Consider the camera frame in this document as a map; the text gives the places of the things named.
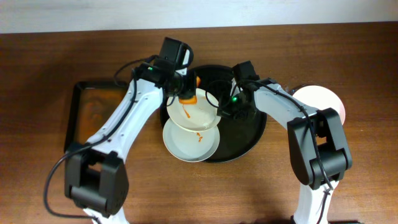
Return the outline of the green orange sponge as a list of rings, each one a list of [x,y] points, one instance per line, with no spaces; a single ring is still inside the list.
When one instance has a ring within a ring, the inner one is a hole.
[[[196,89],[200,85],[200,82],[200,78],[195,74],[183,76],[183,86],[178,93],[178,100],[181,104],[193,105],[197,103]]]

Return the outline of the cream plate with sauce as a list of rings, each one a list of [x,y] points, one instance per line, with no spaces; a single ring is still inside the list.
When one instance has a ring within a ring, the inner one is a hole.
[[[178,97],[167,107],[167,113],[172,121],[187,131],[202,132],[214,128],[221,120],[217,115],[218,100],[205,90],[196,89],[197,102],[184,105]]]

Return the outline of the grey plate with sauce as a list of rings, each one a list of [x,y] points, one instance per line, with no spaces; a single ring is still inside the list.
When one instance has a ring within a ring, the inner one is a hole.
[[[209,159],[220,143],[217,126],[204,132],[190,132],[168,119],[162,133],[164,144],[174,157],[185,162],[202,162]]]

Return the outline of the pink plate with sauce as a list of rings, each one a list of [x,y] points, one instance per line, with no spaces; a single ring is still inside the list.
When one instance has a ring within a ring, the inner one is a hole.
[[[292,95],[302,103],[311,107],[325,110],[333,108],[340,116],[341,123],[344,124],[346,111],[342,100],[331,90],[318,85],[308,85],[299,88]]]

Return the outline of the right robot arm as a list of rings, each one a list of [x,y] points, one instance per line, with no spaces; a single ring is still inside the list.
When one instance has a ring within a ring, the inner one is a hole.
[[[292,223],[328,223],[333,192],[353,165],[340,115],[311,107],[270,80],[231,81],[229,102],[244,102],[287,130],[290,164],[300,182]]]

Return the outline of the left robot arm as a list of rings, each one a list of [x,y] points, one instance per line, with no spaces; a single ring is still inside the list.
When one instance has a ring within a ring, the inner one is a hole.
[[[86,143],[70,147],[65,162],[65,195],[93,223],[127,223],[123,204],[129,190],[125,162],[148,120],[168,96],[192,99],[197,78],[188,62],[162,59],[132,70],[125,97],[104,125]]]

